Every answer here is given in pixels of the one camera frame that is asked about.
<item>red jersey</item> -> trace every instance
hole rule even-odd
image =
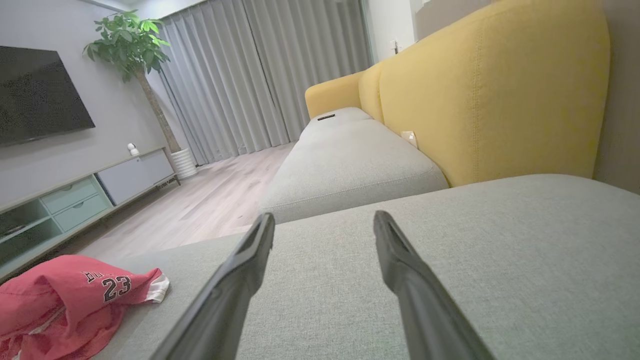
[[[131,304],[161,302],[169,279],[65,255],[0,286],[0,359],[88,359],[102,350]]]

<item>ribbed white pot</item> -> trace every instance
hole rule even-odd
[[[189,148],[174,152],[171,154],[171,157],[175,165],[176,173],[178,173],[178,179],[188,179],[198,173]]]

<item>white cabinet door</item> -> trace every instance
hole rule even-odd
[[[125,161],[97,175],[114,205],[123,203],[154,184],[140,158]]]
[[[147,170],[149,179],[156,184],[173,175],[173,169],[163,150],[141,156],[142,165]]]

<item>gray curtain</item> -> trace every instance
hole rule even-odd
[[[209,0],[169,16],[170,95],[198,164],[295,141],[305,90],[366,69],[358,0]]]
[[[289,138],[309,122],[305,91],[371,66],[358,0],[243,0]]]

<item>wall-mounted television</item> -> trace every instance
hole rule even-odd
[[[91,127],[56,51],[0,46],[0,146]]]

